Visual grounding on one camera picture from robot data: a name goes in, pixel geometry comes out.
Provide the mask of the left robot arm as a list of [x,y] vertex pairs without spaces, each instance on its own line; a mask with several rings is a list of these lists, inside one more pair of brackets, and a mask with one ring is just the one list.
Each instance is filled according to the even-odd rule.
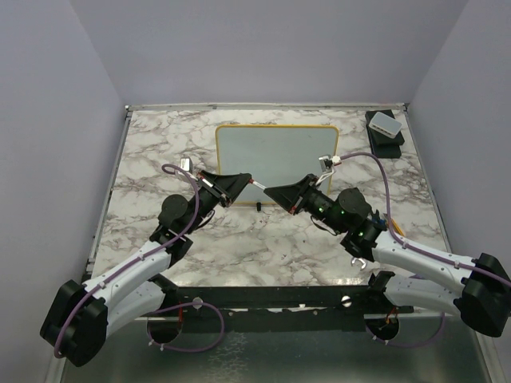
[[231,206],[252,179],[249,173],[222,176],[201,171],[194,176],[182,171],[182,175],[192,186],[192,198],[166,197],[157,227],[141,249],[96,278],[60,286],[40,330],[55,357],[83,366],[109,335],[133,319],[174,310],[176,295],[159,287],[154,277],[179,262],[192,245],[189,235],[216,206]]

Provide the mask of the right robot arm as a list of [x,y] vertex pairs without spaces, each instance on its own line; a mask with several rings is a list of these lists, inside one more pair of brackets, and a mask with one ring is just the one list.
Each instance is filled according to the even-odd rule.
[[301,211],[342,234],[343,248],[357,259],[388,264],[423,277],[412,306],[460,316],[472,330],[498,338],[510,316],[510,277],[494,256],[478,258],[438,251],[396,235],[357,188],[342,190],[336,199],[325,195],[312,174],[296,184],[266,188],[269,196],[292,215]]

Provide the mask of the yellow framed whiteboard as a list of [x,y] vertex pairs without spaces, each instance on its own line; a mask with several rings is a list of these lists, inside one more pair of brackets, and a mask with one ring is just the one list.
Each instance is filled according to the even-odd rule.
[[224,124],[215,131],[217,172],[250,173],[265,187],[322,174],[319,158],[337,152],[339,130],[330,125]]

